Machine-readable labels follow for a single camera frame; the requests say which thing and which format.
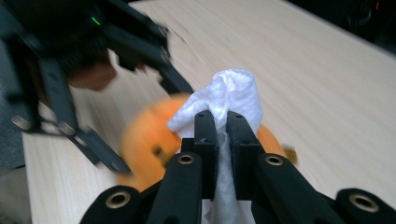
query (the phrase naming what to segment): wooden table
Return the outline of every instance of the wooden table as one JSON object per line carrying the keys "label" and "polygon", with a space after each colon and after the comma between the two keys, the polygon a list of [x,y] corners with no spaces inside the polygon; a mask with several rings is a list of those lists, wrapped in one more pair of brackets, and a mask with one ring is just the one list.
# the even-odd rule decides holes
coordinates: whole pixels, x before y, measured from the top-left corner
{"label": "wooden table", "polygon": [[[396,207],[394,56],[280,0],[132,6],[169,27],[173,64],[196,90],[222,69],[255,74],[263,123],[295,147],[318,191],[366,189]],[[73,90],[80,122],[113,148],[138,110],[166,96],[150,72],[118,71],[103,92]],[[63,138],[25,134],[23,142],[34,223],[78,223],[115,185]]]}

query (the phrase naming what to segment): brass screw hole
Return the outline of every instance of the brass screw hole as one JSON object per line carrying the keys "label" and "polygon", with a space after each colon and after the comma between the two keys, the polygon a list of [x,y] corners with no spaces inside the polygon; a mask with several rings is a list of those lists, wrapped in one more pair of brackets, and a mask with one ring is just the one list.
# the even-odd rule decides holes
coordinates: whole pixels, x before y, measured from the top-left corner
{"label": "brass screw hole", "polygon": [[283,160],[277,156],[268,156],[265,158],[265,160],[268,163],[270,163],[271,165],[282,165],[283,164]]}
{"label": "brass screw hole", "polygon": [[131,194],[126,191],[119,191],[111,194],[106,199],[106,206],[108,208],[117,209],[123,207],[131,201]]}
{"label": "brass screw hole", "polygon": [[187,165],[194,162],[194,157],[191,155],[183,155],[183,156],[179,156],[177,158],[177,161],[180,162],[181,164]]}
{"label": "brass screw hole", "polygon": [[353,205],[357,206],[359,209],[375,213],[379,210],[378,204],[367,196],[361,194],[351,194],[349,200]]}

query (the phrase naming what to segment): green led light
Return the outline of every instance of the green led light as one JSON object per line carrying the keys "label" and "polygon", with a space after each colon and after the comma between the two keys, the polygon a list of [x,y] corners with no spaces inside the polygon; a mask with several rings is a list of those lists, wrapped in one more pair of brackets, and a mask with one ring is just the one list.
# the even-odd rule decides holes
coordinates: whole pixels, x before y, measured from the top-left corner
{"label": "green led light", "polygon": [[94,21],[97,25],[100,25],[100,22],[96,20],[95,17],[91,17],[92,21]]}

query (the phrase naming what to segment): white cloth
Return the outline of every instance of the white cloth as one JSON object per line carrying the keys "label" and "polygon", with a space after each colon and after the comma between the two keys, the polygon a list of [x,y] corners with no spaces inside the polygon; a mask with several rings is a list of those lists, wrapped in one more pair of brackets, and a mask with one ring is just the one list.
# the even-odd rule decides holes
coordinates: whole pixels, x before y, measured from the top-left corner
{"label": "white cloth", "polygon": [[216,73],[213,81],[196,91],[168,121],[168,128],[181,138],[194,137],[194,116],[209,109],[219,141],[219,171],[212,208],[206,217],[210,223],[244,223],[235,199],[229,140],[225,130],[227,112],[239,113],[247,119],[254,133],[262,120],[262,107],[254,76],[244,69],[229,69]]}

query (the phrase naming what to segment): plastic pumpkin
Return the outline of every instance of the plastic pumpkin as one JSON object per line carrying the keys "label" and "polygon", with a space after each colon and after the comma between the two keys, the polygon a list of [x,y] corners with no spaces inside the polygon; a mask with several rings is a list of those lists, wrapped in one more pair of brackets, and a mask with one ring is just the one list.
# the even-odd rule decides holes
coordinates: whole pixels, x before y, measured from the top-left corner
{"label": "plastic pumpkin", "polygon": [[[166,164],[181,146],[181,139],[167,128],[166,123],[188,98],[188,94],[171,95],[141,111],[128,125],[121,138],[120,154],[132,173],[119,175],[120,185],[142,191],[163,178]],[[260,126],[257,136],[267,153],[285,156],[265,126]]]}

